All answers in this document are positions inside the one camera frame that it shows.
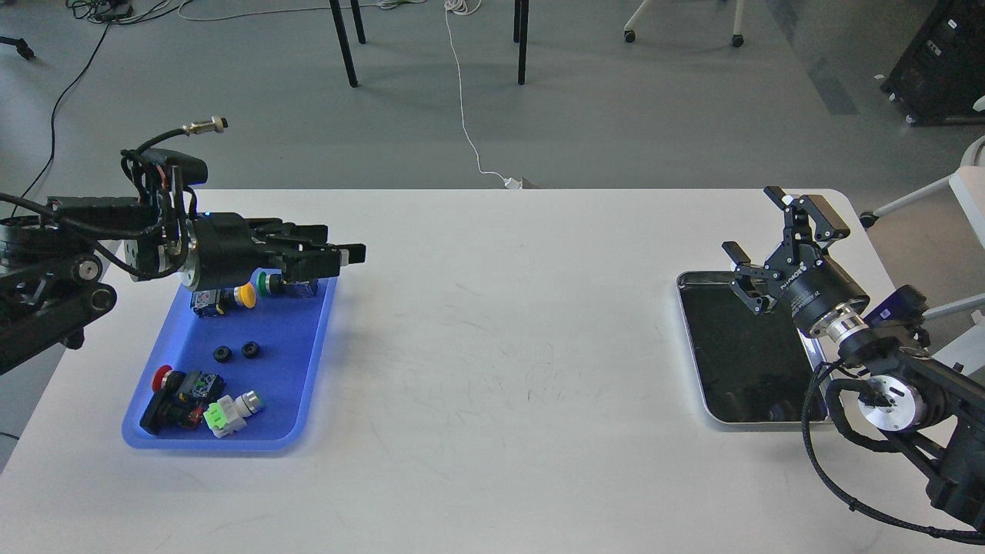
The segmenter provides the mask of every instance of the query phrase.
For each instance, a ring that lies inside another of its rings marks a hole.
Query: blue tray
[[[321,279],[314,298],[259,298],[252,310],[218,317],[197,316],[189,307],[191,292],[179,287],[123,418],[126,444],[135,449],[249,451],[279,450],[293,443],[307,421],[336,279]],[[247,341],[260,345],[259,357],[247,360],[239,353]],[[232,349],[232,359],[224,364],[212,357],[222,345]],[[185,373],[219,374],[226,380],[224,394],[233,398],[256,390],[263,410],[247,418],[245,429],[221,439],[204,421],[194,431],[168,427],[151,435],[140,427],[140,418],[154,394],[151,379],[165,364]]]

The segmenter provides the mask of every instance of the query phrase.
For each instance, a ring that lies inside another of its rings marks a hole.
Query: black cable
[[[188,219],[194,221],[198,219],[198,195],[195,194],[194,188],[189,188],[188,192],[191,194],[191,200],[188,201]]]
[[[874,399],[879,396],[866,381],[857,379],[836,379],[831,381],[827,386],[827,390],[824,391],[824,403],[827,405],[827,413],[831,416],[831,422],[834,423],[834,427],[838,430],[838,433],[851,443],[865,450],[871,450],[873,452],[899,452],[899,449],[889,441],[870,439],[852,429],[852,424],[845,416],[845,407],[841,404],[841,392],[845,390],[858,392],[860,398],[863,397],[862,395]]]
[[[811,384],[808,387],[807,393],[804,395],[804,406],[801,410],[801,436],[804,438],[804,449],[807,451],[807,457],[811,461],[811,466],[814,467],[814,471],[818,474],[821,482],[824,483],[828,490],[830,490],[834,496],[838,497],[841,502],[847,504],[848,509],[852,512],[858,512],[868,516],[869,518],[875,519],[876,521],[911,531],[921,532],[934,538],[944,538],[965,544],[985,545],[985,533],[980,533],[977,531],[962,531],[957,529],[937,529],[935,527],[917,525],[915,523],[897,519],[893,516],[880,512],[879,510],[872,508],[871,506],[845,492],[844,489],[835,484],[835,482],[827,476],[827,473],[824,472],[821,468],[821,464],[818,462],[818,457],[814,452],[814,443],[811,441],[811,406],[814,403],[815,394],[817,394],[821,383],[824,382],[824,380],[831,375],[831,372],[837,369],[840,365],[841,361],[839,360],[834,364],[828,364],[826,366],[819,365],[815,369],[814,378],[811,379]]]
[[[152,146],[158,144],[159,142],[163,142],[171,137],[178,137],[183,134],[185,134],[185,131],[180,127],[178,127],[177,129],[171,129],[168,132],[161,133],[160,135],[154,137],[151,140],[145,141],[143,144],[135,148],[134,152],[137,154],[137,156],[140,156],[141,154],[146,152],[148,148],[151,148]],[[120,154],[124,156],[127,155],[126,151],[123,151]]]
[[[112,10],[116,7],[109,0],[65,0],[65,7],[72,10],[72,17],[77,20],[86,20],[90,23],[95,23],[97,25],[137,25],[139,23],[146,23],[153,21],[159,17],[166,16],[167,14],[176,11],[180,6],[175,6],[169,10],[154,14],[161,6],[167,3],[167,0],[161,0],[154,5],[153,8],[144,12],[143,14],[137,16],[123,16],[123,15],[109,15]]]
[[[160,228],[160,223],[155,223],[147,229],[141,231],[126,231],[122,229],[107,229],[104,227],[97,227],[95,225],[90,225],[88,223],[78,221],[72,218],[67,218],[59,214],[57,211],[51,208],[38,204],[37,202],[32,202],[25,198],[19,198],[13,194],[7,194],[5,192],[0,192],[0,202],[9,202],[17,207],[24,208],[40,214],[47,216],[52,222],[59,224],[65,229],[71,229],[77,233],[88,233],[90,235],[98,235],[103,237],[107,241],[112,240],[136,240],[149,237],[156,233]]]
[[[105,40],[106,33],[108,31],[109,25],[102,30],[102,36],[99,37],[99,42],[96,43],[96,48],[93,49],[93,54],[89,56],[89,61],[86,62],[86,67],[83,67],[82,71],[79,72],[79,75],[71,83],[69,83],[68,87],[65,87],[62,94],[58,95],[58,100],[55,101],[55,106],[51,109],[51,152],[48,154],[48,161],[44,164],[44,167],[41,168],[41,171],[38,172],[34,180],[31,181],[31,185],[28,186],[28,188],[21,194],[21,198],[26,197],[28,193],[31,192],[31,189],[34,188],[37,182],[41,179],[41,176],[44,175],[44,173],[48,171],[48,168],[51,167],[51,163],[55,161],[55,112],[58,111],[58,106],[61,104],[62,99],[65,98],[65,95],[68,94],[69,90],[75,86],[80,79],[82,79],[82,76],[89,71],[89,67],[93,65],[93,60],[96,58],[96,53],[99,52],[99,47],[102,46],[102,42]],[[14,210],[11,211],[10,216],[14,217],[15,212],[17,212],[17,206],[15,206]]]
[[[127,25],[137,25],[138,23],[147,23],[147,22],[153,21],[153,20],[155,20],[157,18],[162,18],[162,17],[166,16],[167,14],[169,14],[171,12],[176,12],[178,10],[178,8],[180,8],[180,7],[181,7],[181,5],[179,4],[179,5],[175,6],[174,8],[171,8],[170,10],[167,10],[166,12],[161,12],[161,13],[159,13],[159,14],[155,15],[154,17],[151,17],[151,18],[147,17],[147,16],[151,15],[151,12],[147,12],[146,14],[144,14],[143,16],[141,16],[140,18],[138,18],[136,20],[125,21],[125,22],[121,22],[121,23],[111,23],[111,25],[118,25],[120,27],[123,27],[123,26],[127,26]]]
[[[130,275],[133,275],[134,277],[137,277],[138,279],[143,279],[145,281],[150,281],[152,279],[161,279],[162,277],[167,277],[168,275],[173,275],[174,273],[177,273],[178,270],[181,269],[181,266],[184,265],[185,260],[188,259],[188,241],[182,240],[181,250],[178,253],[178,257],[170,267],[162,271],[155,271],[155,272],[141,271],[136,267],[128,264],[127,262],[121,260],[120,258],[116,257],[116,255],[113,254],[113,252],[110,251],[109,248],[103,246],[102,243],[97,241],[96,239],[87,237],[86,235],[72,229],[70,229],[69,232],[75,235],[76,237],[78,237],[79,239],[81,239],[82,241],[86,242],[89,246],[91,246],[95,251],[102,254],[103,257],[109,260],[109,262],[115,265],[116,267],[119,267],[120,269],[126,271]]]

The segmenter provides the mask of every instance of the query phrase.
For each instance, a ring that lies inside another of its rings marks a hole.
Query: gray floor
[[[486,0],[451,24],[486,169],[542,187],[826,187],[862,210],[952,172],[985,133],[910,127],[879,91],[876,76],[934,4],[753,1],[737,49],[733,4],[720,0],[654,3],[634,44],[622,34],[631,0],[534,2],[524,87],[513,2]],[[187,13],[317,5],[199,0]],[[110,29],[58,111],[56,160],[33,197],[128,194],[121,148],[213,113],[230,120],[226,134],[167,144],[206,160],[211,187],[501,186],[477,173],[462,135],[440,1],[363,17],[358,89],[346,83],[327,11],[217,23],[171,14]],[[0,6],[0,35],[24,36],[38,56],[0,49],[0,190],[20,193],[44,164],[51,106],[100,33],[61,3]],[[870,237],[894,282],[917,286],[931,305],[981,292],[985,253],[949,192],[884,219]],[[946,343],[969,325],[964,313],[930,328]],[[59,355],[0,377],[0,430],[24,429]],[[0,438],[0,464],[13,446]]]

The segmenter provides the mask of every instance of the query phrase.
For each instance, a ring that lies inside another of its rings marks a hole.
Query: yellow button
[[[236,297],[236,303],[240,306],[244,306],[246,308],[253,308],[256,306],[256,289],[253,288],[252,283],[246,283],[241,287],[236,287],[233,294]]]

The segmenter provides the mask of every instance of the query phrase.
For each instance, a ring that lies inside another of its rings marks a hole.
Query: white cable
[[[465,3],[465,0],[444,0],[444,11],[445,13],[451,12],[456,16],[471,16],[476,13],[476,10],[478,10],[479,6],[482,5],[483,0],[479,0],[476,3],[476,7],[470,10],[468,4]]]
[[[270,10],[267,12],[247,12],[245,14],[235,14],[232,16],[223,16],[219,18],[190,18],[182,13],[182,10],[188,4],[191,4],[194,0],[184,0],[178,7],[178,17],[186,21],[198,21],[198,22],[209,22],[209,21],[226,21],[233,20],[236,18],[245,18],[249,16],[266,16],[270,14],[287,14],[290,12],[314,12],[317,10],[330,10],[329,6],[318,6],[315,8],[289,8],[285,10]],[[379,8],[381,10],[392,10],[399,6],[400,4],[422,4],[427,0],[378,0],[374,4],[360,4],[361,8]],[[341,6],[343,10],[351,10],[351,6]]]
[[[401,4],[424,4],[427,0],[376,0],[380,10],[392,10]]]
[[[128,18],[121,18],[121,19],[118,19],[118,20],[114,20],[113,22],[114,23],[127,23],[127,22],[131,22],[131,21],[134,21],[134,20],[143,19],[143,18],[146,18],[147,16],[149,16],[149,15],[155,13],[155,12],[159,12],[159,11],[163,10],[170,3],[171,3],[171,0],[161,0],[153,8],[151,8],[150,10],[144,12],[143,14],[139,14],[139,15],[136,15],[136,16],[130,16]]]
[[[451,24],[448,23],[448,13],[449,12],[455,13],[454,11],[449,9],[448,4],[450,3],[453,3],[453,0],[444,0],[444,7],[445,7],[444,25],[448,27],[448,43],[451,44],[451,53],[455,56],[455,67],[458,69],[458,107],[462,113],[462,130],[465,131],[465,139],[468,140],[469,144],[472,146],[472,151],[476,153],[476,166],[479,168],[479,173],[483,175],[499,175],[499,178],[502,179],[502,182],[506,183],[507,181],[506,177],[502,176],[501,174],[497,172],[483,171],[483,163],[479,159],[479,149],[476,148],[476,143],[472,142],[472,138],[469,136],[469,130],[465,128],[465,99],[462,94],[462,64],[458,61],[458,52],[455,51],[455,41],[451,37]],[[477,9],[479,9],[479,6],[476,6],[476,8],[472,10],[472,12],[475,12]]]

